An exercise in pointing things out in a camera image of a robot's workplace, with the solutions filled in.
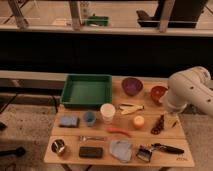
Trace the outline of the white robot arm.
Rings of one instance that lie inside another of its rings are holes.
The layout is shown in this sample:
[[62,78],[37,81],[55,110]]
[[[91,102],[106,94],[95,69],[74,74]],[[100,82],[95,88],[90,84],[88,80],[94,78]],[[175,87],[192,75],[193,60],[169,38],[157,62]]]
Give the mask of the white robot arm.
[[161,97],[168,113],[182,113],[192,104],[213,117],[213,91],[207,87],[210,72],[201,66],[172,74],[168,79],[168,91]]

